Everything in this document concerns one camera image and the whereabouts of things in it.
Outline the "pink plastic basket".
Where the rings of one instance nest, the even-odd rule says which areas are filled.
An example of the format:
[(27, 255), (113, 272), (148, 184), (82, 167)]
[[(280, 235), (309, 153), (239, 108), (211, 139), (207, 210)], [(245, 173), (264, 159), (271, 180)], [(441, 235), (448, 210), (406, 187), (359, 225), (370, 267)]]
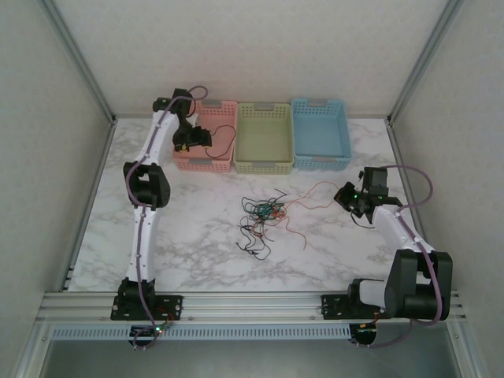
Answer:
[(172, 152), (172, 161), (182, 171), (229, 172), (231, 170), (238, 103), (234, 101), (204, 102), (192, 105), (198, 114), (197, 126), (211, 131), (213, 145), (194, 146), (188, 152)]

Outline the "green plastic basket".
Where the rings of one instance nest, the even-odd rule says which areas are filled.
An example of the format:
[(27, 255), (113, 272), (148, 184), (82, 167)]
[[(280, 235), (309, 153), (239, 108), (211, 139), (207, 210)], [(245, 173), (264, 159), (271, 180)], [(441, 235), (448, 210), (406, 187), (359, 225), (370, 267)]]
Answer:
[(233, 163), (238, 174), (288, 175), (294, 164), (291, 106), (240, 102)]

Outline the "blue plastic basket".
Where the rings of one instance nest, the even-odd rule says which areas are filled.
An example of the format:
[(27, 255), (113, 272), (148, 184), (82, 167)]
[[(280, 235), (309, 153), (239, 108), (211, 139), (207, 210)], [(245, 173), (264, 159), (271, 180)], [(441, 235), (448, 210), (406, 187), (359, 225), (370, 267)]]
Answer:
[(295, 168), (342, 171), (349, 165), (353, 149), (343, 101), (294, 98), (291, 118)]

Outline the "right controller board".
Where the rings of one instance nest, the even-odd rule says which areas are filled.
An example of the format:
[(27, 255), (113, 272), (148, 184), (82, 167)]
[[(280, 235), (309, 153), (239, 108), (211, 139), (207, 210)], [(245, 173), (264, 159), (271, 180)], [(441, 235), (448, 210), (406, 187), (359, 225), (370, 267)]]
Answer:
[(355, 345), (370, 346), (375, 342), (376, 335), (377, 328), (373, 322), (350, 325), (350, 341)]

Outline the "controller board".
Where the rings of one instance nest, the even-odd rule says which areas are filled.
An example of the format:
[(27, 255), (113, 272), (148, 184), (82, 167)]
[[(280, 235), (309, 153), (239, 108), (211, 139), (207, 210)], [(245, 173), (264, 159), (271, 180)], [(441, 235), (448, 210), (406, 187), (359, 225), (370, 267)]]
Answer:
[(377, 328), (373, 322), (350, 325), (350, 341), (355, 345), (370, 346), (375, 342), (376, 335)]
[(159, 338), (164, 332), (165, 327), (163, 325), (146, 326), (146, 325), (132, 325), (129, 330), (130, 339), (155, 339)]

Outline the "left controller board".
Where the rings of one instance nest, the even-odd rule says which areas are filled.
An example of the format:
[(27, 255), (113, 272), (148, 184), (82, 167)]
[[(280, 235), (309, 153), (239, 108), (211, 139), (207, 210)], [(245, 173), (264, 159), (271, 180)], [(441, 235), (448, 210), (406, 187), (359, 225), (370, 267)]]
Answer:
[(130, 339), (155, 339), (159, 338), (164, 332), (165, 327), (163, 325), (146, 326), (146, 325), (132, 325), (129, 330)]

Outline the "aluminium back frame rail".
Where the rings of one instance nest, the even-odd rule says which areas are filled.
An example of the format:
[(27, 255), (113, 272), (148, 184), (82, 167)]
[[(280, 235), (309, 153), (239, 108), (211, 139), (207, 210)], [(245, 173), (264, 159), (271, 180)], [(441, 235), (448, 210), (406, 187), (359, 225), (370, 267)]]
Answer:
[[(152, 113), (118, 113), (116, 118), (151, 119), (152, 115)], [(346, 115), (351, 119), (387, 119), (388, 117), (385, 113), (347, 113)]]

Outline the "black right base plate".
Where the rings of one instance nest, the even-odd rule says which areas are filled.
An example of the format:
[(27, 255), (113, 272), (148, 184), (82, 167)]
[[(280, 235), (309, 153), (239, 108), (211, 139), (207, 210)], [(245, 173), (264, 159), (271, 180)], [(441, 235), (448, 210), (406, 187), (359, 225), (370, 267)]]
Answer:
[(379, 306), (366, 305), (341, 294), (322, 295), (321, 314), (325, 320), (391, 319), (391, 316)]

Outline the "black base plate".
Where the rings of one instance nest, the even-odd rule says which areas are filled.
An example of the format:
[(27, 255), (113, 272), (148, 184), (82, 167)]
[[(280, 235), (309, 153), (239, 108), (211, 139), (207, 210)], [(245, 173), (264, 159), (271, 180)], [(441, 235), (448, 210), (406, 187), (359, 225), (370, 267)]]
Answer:
[(322, 295), (321, 314), (325, 320), (391, 319), (391, 316), (379, 306), (366, 305), (341, 294)]
[[(164, 317), (158, 311), (158, 307), (167, 309), (174, 317), (175, 321), (180, 319), (183, 308), (183, 296), (181, 295), (156, 295), (153, 301), (145, 298), (144, 302), (149, 306), (150, 314), (155, 321), (164, 321)], [(116, 296), (113, 300), (110, 314), (112, 321), (148, 321), (144, 306), (139, 297), (126, 298)]]

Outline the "aluminium frame post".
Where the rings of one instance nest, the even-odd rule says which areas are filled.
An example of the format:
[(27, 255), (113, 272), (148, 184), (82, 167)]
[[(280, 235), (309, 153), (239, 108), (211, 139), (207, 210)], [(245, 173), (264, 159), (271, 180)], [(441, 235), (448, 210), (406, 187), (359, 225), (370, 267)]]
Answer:
[(430, 65), (441, 42), (448, 33), (450, 26), (458, 15), (465, 0), (447, 0), (441, 14), (430, 32), (422, 50), (416, 59), (412, 70), (410, 71), (406, 82), (399, 92), (391, 111), (387, 115), (387, 122), (392, 127), (399, 118), (401, 112), (405, 109), (411, 99), (417, 85), (420, 83), (428, 66)]
[(461, 378), (474, 378), (473, 368), (469, 359), (469, 351), (462, 335), (461, 326), (457, 321), (447, 322), (450, 340), (458, 363)]
[(54, 326), (48, 323), (35, 324), (32, 327), (13, 378), (39, 378), (43, 370), (47, 351), (49, 350), (53, 331)]
[(76, 40), (74, 39), (69, 26), (61, 14), (54, 0), (35, 0), (41, 10), (46, 15), (51, 27), (54, 29), (56, 36), (69, 56), (76, 71), (80, 75), (84, 85), (90, 91), (91, 97), (97, 103), (99, 109), (111, 125), (115, 125), (116, 116), (113, 114), (109, 103), (107, 102), (101, 88), (95, 79), (85, 57), (83, 56)]

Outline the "aluminium mounting rail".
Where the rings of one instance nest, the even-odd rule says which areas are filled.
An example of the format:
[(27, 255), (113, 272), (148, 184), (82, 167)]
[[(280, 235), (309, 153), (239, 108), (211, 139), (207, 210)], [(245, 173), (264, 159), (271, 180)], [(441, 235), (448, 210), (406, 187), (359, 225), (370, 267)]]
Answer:
[[(323, 291), (185, 291), (179, 324), (322, 323)], [(112, 324), (113, 292), (47, 293), (36, 324)]]

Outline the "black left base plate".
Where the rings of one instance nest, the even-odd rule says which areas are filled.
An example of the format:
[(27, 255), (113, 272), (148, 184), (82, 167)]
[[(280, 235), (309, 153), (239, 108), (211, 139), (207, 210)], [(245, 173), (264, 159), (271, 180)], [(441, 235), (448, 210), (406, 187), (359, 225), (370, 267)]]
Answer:
[[(174, 317), (175, 321), (180, 319), (183, 308), (183, 296), (181, 295), (156, 295), (153, 301), (145, 298), (144, 302), (149, 306), (150, 314), (155, 321), (164, 321), (164, 317), (158, 311), (158, 307), (167, 309)], [(148, 321), (144, 306), (139, 297), (126, 298), (116, 296), (113, 300), (110, 314), (112, 321)]]

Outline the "aluminium lower frame post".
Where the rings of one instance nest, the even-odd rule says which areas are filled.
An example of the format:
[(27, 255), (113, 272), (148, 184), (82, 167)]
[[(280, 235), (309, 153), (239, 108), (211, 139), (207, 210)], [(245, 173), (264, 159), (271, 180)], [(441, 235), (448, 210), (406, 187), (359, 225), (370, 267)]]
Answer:
[(447, 322), (450, 340), (458, 363), (461, 378), (474, 378), (473, 368), (469, 359), (469, 351), (462, 335), (461, 326), (457, 321)]
[(32, 327), (13, 378), (39, 378), (43, 370), (47, 351), (49, 350), (53, 331), (54, 326), (48, 323), (35, 324)]

